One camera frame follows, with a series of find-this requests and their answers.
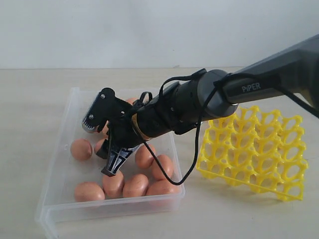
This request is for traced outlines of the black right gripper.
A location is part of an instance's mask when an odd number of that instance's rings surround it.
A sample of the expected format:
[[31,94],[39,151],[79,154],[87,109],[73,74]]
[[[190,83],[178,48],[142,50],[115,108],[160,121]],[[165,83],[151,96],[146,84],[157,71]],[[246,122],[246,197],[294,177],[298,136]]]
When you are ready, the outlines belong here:
[[101,172],[107,176],[115,176],[126,160],[142,144],[133,127],[132,116],[137,112],[137,101],[125,101],[117,97],[107,99],[107,119],[109,120],[109,136],[96,143],[96,155],[107,159]]

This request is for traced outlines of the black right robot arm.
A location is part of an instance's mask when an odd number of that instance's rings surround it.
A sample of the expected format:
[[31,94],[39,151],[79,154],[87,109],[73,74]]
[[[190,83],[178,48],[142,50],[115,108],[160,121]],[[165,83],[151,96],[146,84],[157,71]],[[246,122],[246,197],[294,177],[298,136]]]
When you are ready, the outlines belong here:
[[102,173],[116,175],[132,149],[167,132],[184,134],[203,121],[232,115],[240,103],[285,95],[319,114],[319,38],[313,36],[235,73],[199,70],[166,80],[156,97],[133,105],[101,91],[108,139],[98,151]]

